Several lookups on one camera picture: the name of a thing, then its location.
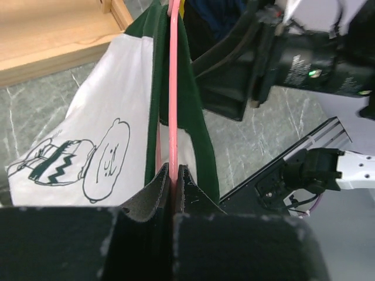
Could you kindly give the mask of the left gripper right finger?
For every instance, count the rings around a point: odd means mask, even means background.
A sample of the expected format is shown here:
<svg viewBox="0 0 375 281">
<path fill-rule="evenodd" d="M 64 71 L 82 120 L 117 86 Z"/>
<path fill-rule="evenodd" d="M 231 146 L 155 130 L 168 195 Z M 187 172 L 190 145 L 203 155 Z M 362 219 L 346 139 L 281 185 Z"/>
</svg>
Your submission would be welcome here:
<svg viewBox="0 0 375 281">
<path fill-rule="evenodd" d="M 181 165 L 173 218 L 174 280 L 329 280 L 309 226 L 279 215 L 226 214 Z"/>
</svg>

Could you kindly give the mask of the green and white t shirt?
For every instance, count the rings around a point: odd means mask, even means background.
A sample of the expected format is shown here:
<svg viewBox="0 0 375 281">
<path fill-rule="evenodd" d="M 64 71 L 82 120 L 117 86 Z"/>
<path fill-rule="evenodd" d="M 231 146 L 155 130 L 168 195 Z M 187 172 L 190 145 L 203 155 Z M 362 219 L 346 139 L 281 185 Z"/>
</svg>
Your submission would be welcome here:
<svg viewBox="0 0 375 281">
<path fill-rule="evenodd" d="M 115 206 L 168 160 L 169 23 L 153 1 L 76 92 L 65 119 L 8 168 L 14 206 Z"/>
</svg>

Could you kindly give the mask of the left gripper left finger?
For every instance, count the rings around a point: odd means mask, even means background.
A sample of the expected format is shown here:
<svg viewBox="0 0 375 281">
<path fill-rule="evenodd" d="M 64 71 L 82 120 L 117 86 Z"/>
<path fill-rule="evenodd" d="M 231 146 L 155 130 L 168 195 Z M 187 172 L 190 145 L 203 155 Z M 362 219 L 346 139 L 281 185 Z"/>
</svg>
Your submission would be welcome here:
<svg viewBox="0 0 375 281">
<path fill-rule="evenodd" d="M 2 280 L 169 280 L 170 179 L 119 207 L 1 210 Z"/>
</svg>

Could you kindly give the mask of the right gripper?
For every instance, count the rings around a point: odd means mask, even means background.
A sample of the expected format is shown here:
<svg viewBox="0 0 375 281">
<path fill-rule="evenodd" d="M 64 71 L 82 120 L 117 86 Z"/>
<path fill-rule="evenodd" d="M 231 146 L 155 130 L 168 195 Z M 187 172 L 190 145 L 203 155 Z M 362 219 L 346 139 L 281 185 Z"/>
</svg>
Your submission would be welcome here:
<svg viewBox="0 0 375 281">
<path fill-rule="evenodd" d="M 244 13 L 221 41 L 193 61 L 193 71 L 205 109 L 240 121 L 246 86 L 254 61 L 252 44 L 261 30 L 263 11 Z M 374 1 L 366 1 L 340 35 L 340 18 L 329 32 L 304 29 L 291 19 L 265 54 L 251 97 L 256 106 L 266 102 L 271 87 L 367 97 L 360 117 L 374 116 Z"/>
</svg>

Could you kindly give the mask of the pink wire hanger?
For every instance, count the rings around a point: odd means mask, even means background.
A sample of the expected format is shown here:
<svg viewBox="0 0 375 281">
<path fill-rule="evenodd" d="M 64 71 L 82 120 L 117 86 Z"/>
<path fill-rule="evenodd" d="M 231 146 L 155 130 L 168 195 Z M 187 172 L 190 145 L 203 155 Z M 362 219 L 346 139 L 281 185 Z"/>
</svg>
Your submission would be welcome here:
<svg viewBox="0 0 375 281">
<path fill-rule="evenodd" d="M 171 193 L 178 180 L 178 14 L 180 1 L 169 1 L 171 17 L 169 42 L 169 178 Z"/>
</svg>

